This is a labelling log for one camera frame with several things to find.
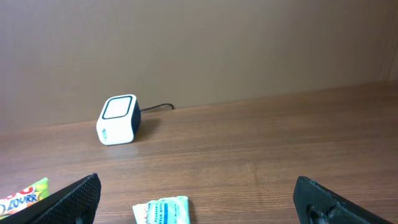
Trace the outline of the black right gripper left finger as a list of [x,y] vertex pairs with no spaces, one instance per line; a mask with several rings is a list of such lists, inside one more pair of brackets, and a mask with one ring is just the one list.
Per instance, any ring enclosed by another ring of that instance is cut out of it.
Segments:
[[101,197],[96,173],[1,220],[1,224],[93,224]]

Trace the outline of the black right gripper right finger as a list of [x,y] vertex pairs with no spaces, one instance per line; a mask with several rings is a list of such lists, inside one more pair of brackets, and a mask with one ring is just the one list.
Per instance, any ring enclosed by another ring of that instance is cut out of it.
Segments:
[[296,181],[293,201],[301,224],[392,224],[305,176]]

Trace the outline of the green Haribo candy bag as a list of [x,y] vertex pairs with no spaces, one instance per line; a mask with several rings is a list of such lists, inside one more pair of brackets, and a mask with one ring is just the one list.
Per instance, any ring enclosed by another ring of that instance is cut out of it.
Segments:
[[49,196],[49,180],[43,178],[27,188],[1,199],[1,219],[9,217]]

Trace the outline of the mint wet wipes packet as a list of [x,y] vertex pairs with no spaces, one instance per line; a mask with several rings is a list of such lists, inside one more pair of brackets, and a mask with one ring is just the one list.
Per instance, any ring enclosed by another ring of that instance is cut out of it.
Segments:
[[132,206],[137,224],[190,224],[189,200],[176,196]]

